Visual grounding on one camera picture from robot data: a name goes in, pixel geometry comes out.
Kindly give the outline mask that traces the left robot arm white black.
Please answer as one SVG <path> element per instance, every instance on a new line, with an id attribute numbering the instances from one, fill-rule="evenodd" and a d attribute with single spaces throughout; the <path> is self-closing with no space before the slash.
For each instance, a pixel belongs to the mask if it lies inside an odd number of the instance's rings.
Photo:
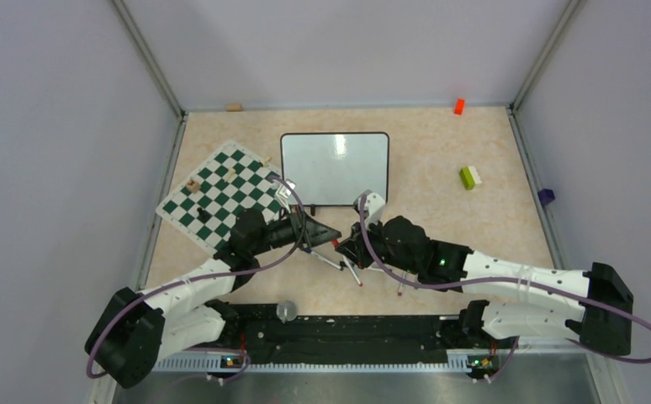
<path id="1" fill-rule="evenodd" d="M 292 252 L 318 247 L 341 232 L 305 213 L 266 221 L 253 208 L 242 210 L 227 242 L 195 270 L 161 286 L 113 294 L 85 343 L 87 375 L 108 375 L 121 387 L 140 383 L 164 358 L 201 343 L 228 348 L 238 325 L 208 302 L 246 284 L 263 267 L 257 255 L 280 247 Z"/>

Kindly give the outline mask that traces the white whiteboard black frame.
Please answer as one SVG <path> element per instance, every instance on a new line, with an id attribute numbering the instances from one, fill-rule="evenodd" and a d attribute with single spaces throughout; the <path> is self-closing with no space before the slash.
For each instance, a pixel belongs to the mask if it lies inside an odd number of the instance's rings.
<path id="1" fill-rule="evenodd" d="M 280 152 L 283 177 L 311 215 L 350 206 L 366 190 L 389 197 L 390 137 L 383 131 L 285 133 Z"/>

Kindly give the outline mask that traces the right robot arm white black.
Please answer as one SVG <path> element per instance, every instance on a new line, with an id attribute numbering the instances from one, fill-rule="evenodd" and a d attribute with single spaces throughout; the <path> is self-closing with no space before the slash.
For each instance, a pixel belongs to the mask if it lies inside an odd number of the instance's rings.
<path id="1" fill-rule="evenodd" d="M 609 264 L 561 270 L 513 263 L 431 239 L 403 216 L 367 232 L 354 224 L 336 251 L 360 268 L 382 261 L 426 288 L 452 283 L 460 293 L 499 297 L 499 303 L 474 300 L 461 312 L 463 338 L 474 347 L 492 339 L 545 337 L 576 339 L 608 355 L 631 353 L 632 323 L 622 313 L 632 312 L 633 294 Z"/>

